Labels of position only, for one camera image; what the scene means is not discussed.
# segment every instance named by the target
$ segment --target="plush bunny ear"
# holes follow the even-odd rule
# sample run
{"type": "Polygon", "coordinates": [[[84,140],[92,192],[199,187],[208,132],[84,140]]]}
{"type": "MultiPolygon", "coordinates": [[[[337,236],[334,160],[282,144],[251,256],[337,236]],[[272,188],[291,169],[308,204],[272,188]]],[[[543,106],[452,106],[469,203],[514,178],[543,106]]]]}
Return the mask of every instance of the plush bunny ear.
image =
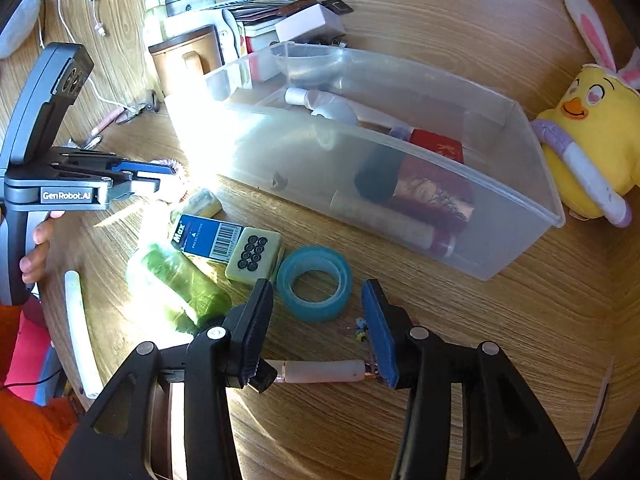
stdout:
{"type": "Polygon", "coordinates": [[[596,10],[588,0],[564,0],[564,4],[596,63],[615,72],[609,40],[596,10]]]}
{"type": "Polygon", "coordinates": [[[618,78],[631,88],[640,89],[640,48],[635,47],[629,63],[618,72],[618,78]]]}

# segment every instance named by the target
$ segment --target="adhesive tape roll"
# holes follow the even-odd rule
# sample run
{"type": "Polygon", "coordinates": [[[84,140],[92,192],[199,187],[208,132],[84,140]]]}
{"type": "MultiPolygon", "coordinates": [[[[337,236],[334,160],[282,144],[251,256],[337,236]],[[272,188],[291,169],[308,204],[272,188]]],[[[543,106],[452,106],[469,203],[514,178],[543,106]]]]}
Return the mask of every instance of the adhesive tape roll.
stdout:
{"type": "Polygon", "coordinates": [[[326,321],[337,317],[351,294],[353,277],[347,260],[326,247],[302,247],[293,251],[281,264],[276,279],[278,293],[291,313],[302,321],[326,321]],[[327,300],[319,303],[302,300],[292,290],[293,282],[310,270],[320,270],[333,276],[338,288],[327,300]]]}

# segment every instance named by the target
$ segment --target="silver pivot bolt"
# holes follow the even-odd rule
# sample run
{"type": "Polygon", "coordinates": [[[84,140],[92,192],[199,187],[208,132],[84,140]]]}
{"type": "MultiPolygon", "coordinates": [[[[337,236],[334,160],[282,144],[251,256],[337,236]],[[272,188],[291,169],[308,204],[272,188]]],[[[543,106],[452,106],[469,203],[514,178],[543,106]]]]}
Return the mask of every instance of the silver pivot bolt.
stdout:
{"type": "Polygon", "coordinates": [[[148,355],[148,354],[151,354],[153,349],[154,349],[154,344],[151,341],[145,341],[143,343],[140,343],[137,346],[136,352],[138,352],[138,354],[140,355],[148,355]]]}
{"type": "Polygon", "coordinates": [[[226,330],[221,326],[215,326],[213,328],[209,328],[207,331],[207,337],[209,339],[222,339],[226,335],[226,330]]]}
{"type": "Polygon", "coordinates": [[[414,339],[427,339],[429,337],[429,331],[423,326],[414,326],[409,330],[409,335],[414,339]]]}
{"type": "Polygon", "coordinates": [[[493,341],[482,343],[482,351],[487,355],[496,355],[500,351],[500,347],[493,341]]]}

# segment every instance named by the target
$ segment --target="human hand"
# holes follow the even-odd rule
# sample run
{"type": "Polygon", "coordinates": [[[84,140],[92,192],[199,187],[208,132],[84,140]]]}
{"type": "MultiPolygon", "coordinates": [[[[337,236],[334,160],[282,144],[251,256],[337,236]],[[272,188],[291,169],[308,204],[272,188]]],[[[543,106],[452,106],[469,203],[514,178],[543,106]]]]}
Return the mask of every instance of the human hand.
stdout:
{"type": "Polygon", "coordinates": [[[35,283],[44,276],[49,254],[49,240],[53,235],[55,219],[60,218],[64,211],[52,211],[48,219],[39,224],[33,231],[33,241],[36,248],[20,260],[20,270],[24,283],[35,283]]]}

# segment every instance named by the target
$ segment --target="stuffed toy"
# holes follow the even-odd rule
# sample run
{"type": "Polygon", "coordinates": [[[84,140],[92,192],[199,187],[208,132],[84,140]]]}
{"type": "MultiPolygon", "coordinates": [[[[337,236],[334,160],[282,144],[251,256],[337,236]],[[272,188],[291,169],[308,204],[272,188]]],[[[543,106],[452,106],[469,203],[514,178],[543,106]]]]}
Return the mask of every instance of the stuffed toy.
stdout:
{"type": "Polygon", "coordinates": [[[531,126],[571,215],[626,227],[623,196],[640,184],[640,50],[618,72],[595,9],[587,0],[564,4],[596,64],[584,65],[558,106],[531,126]]]}
{"type": "Polygon", "coordinates": [[[22,0],[0,34],[0,59],[11,56],[24,43],[40,13],[40,0],[22,0]]]}

